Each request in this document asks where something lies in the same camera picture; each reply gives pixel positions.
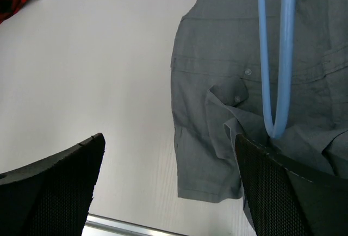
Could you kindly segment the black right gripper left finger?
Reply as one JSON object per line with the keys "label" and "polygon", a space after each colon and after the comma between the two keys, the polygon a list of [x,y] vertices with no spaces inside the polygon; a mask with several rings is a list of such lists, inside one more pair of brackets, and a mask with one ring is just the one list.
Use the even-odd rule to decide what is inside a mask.
{"label": "black right gripper left finger", "polygon": [[105,152],[97,133],[1,174],[1,235],[81,235]]}

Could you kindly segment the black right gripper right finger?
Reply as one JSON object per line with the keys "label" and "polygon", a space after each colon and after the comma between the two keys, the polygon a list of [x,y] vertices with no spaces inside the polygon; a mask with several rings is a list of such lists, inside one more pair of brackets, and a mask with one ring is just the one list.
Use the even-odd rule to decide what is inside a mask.
{"label": "black right gripper right finger", "polygon": [[347,235],[347,179],[242,134],[235,154],[256,235]]}

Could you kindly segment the light blue wire hanger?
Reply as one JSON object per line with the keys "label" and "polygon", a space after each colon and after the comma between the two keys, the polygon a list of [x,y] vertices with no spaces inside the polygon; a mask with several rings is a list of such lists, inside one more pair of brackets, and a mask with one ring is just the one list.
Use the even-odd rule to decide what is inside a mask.
{"label": "light blue wire hanger", "polygon": [[295,0],[281,0],[277,107],[274,119],[271,111],[266,0],[258,0],[258,17],[264,126],[270,138],[279,139],[287,126],[290,107]]}

